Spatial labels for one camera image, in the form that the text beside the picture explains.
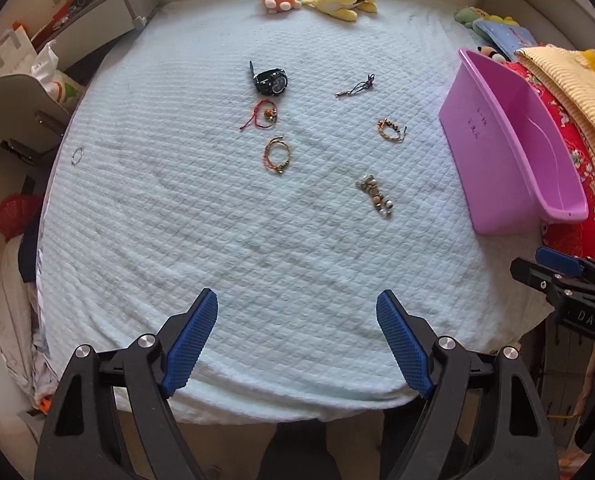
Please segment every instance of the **black wristwatch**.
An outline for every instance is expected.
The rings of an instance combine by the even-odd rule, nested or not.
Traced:
[[[253,82],[255,88],[262,95],[279,95],[288,86],[288,77],[286,72],[280,68],[274,68],[273,70],[266,70],[258,75],[255,75],[253,69],[253,62],[250,62],[250,74],[253,76]]]

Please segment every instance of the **blue textured pad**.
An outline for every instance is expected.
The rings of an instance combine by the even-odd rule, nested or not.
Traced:
[[[579,278],[582,274],[582,268],[577,258],[559,253],[548,247],[540,247],[535,252],[535,260],[540,265],[556,270],[569,278]]]
[[[162,390],[167,397],[188,382],[199,354],[217,320],[217,296],[207,293],[168,352]]]
[[[397,361],[406,383],[424,399],[433,391],[429,376],[429,358],[385,292],[377,297],[377,322]]]

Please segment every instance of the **yellow towel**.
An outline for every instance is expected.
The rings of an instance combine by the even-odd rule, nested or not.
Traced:
[[[591,147],[595,166],[595,50],[536,46],[516,52],[575,120]]]

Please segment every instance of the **red basket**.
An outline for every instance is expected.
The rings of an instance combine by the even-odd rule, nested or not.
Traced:
[[[21,235],[32,220],[35,213],[42,207],[43,196],[11,195],[0,204],[0,232],[6,241]]]

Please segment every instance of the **purple storage box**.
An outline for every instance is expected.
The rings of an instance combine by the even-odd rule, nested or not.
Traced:
[[[555,121],[522,76],[472,50],[439,111],[473,229],[504,235],[582,222],[589,208]]]

